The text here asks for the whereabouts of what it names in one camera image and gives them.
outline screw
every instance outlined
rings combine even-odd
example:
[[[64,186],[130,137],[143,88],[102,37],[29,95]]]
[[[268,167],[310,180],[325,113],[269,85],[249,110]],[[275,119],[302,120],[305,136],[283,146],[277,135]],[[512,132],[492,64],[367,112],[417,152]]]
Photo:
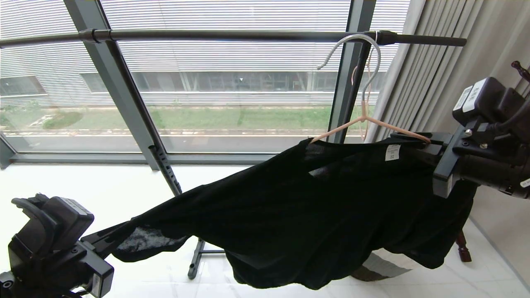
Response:
[[[10,288],[13,285],[12,281],[7,281],[2,285],[2,288]]]

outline white tiled floor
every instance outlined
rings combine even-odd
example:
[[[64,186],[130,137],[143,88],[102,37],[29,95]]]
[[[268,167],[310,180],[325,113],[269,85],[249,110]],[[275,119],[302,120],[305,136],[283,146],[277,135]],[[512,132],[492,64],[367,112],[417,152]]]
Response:
[[[179,166],[175,167],[175,173],[188,190],[241,169],[240,166]],[[77,200],[94,213],[96,220],[87,233],[126,221],[171,197],[160,173],[153,173],[146,166],[12,165],[0,171],[0,271],[9,267],[7,243],[27,221],[10,200],[36,192]],[[460,262],[454,248],[445,264],[436,270],[415,269],[376,283],[345,278],[332,281],[319,291],[299,285],[267,290],[240,285],[222,255],[204,257],[197,278],[190,281],[188,266],[196,245],[196,240],[190,239],[175,253],[163,253],[141,262],[126,264],[109,257],[107,261],[116,273],[106,297],[530,298],[514,272],[471,222],[466,224],[464,232],[473,258],[471,263]]]

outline glass pane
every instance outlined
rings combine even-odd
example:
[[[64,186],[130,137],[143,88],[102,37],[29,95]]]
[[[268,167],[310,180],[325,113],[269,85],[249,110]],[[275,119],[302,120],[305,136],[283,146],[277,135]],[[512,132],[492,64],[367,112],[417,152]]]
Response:
[[[0,6],[2,38],[76,31],[63,1]],[[0,55],[0,130],[17,151],[139,152],[82,42]]]
[[[401,34],[403,32],[405,19],[407,18],[409,4],[410,0],[377,0],[370,30],[390,30]],[[369,115],[373,115],[377,98],[379,97],[379,91],[384,87],[386,82],[386,72],[388,71],[391,62],[398,51],[398,46],[399,45],[388,45],[381,47],[381,66],[379,68],[379,73],[371,83],[369,89],[370,93],[368,94],[368,91],[366,93],[366,98],[368,99],[367,113]],[[370,63],[368,65],[369,67],[365,68],[365,72],[363,73],[363,78],[361,80],[361,89],[368,81],[368,70],[370,69],[373,71],[376,66],[376,54],[377,53],[373,51],[372,58],[370,59]],[[352,113],[352,119],[361,115],[359,106],[361,102],[360,99],[361,93],[357,95],[355,101],[356,108]],[[350,126],[348,128],[346,143],[362,142],[360,136],[366,134],[367,126],[368,122],[357,123]]]
[[[101,0],[113,29],[344,31],[350,0]],[[341,49],[333,43],[119,42],[132,72],[180,74],[148,92],[134,79],[170,152],[280,152],[328,128]]]

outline clothing rack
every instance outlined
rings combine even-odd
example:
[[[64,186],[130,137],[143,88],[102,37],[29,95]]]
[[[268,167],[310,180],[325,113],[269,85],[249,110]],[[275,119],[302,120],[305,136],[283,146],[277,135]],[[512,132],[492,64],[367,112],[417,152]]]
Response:
[[[135,87],[133,77],[127,68],[125,60],[121,58],[117,41],[146,41],[146,40],[212,40],[212,41],[267,41],[267,42],[337,42],[351,34],[365,34],[374,40],[380,46],[391,45],[394,43],[416,43],[423,45],[440,45],[440,46],[464,46],[466,39],[454,37],[434,37],[434,36],[416,36],[397,34],[391,31],[366,31],[366,32],[310,32],[310,31],[270,31],[270,30],[152,30],[152,29],[134,29],[134,30],[112,30],[112,29],[87,29],[74,33],[63,34],[45,34],[40,36],[0,39],[0,49],[20,46],[40,45],[43,43],[64,43],[83,41],[85,43],[106,43],[115,57],[115,62],[120,68],[121,75],[126,80],[127,85]],[[347,101],[347,114],[344,117],[346,122],[351,118],[355,99],[361,84],[361,78],[364,73],[366,61],[368,59],[371,45],[369,42],[352,40],[349,42],[360,42],[361,49],[359,52],[359,63],[357,71],[353,77],[352,88]],[[160,139],[159,134],[151,120],[151,117],[143,103],[143,100],[137,90],[133,93],[132,100],[140,116],[147,125],[148,135],[153,143],[149,150],[156,161],[158,170],[162,172],[166,182],[175,196],[182,193],[179,183],[171,169],[167,158],[167,151]],[[344,143],[347,130],[338,132],[335,141]],[[197,247],[193,254],[193,259],[188,271],[188,277],[194,279],[197,275],[201,257],[204,254],[220,254],[224,250],[205,250],[205,241],[199,239]],[[465,249],[465,238],[463,234],[459,236],[459,247]]]

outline building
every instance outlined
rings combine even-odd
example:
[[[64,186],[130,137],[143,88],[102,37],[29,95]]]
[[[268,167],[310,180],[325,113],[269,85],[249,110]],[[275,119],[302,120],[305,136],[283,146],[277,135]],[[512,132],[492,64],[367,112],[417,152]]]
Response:
[[[113,29],[344,31],[350,0],[101,0]],[[377,0],[372,29],[400,33],[409,0]],[[61,0],[0,0],[0,38],[75,32]],[[148,106],[330,105],[340,49],[332,43],[120,42]],[[397,46],[382,48],[375,103]],[[0,51],[0,108],[112,106],[82,42]]]

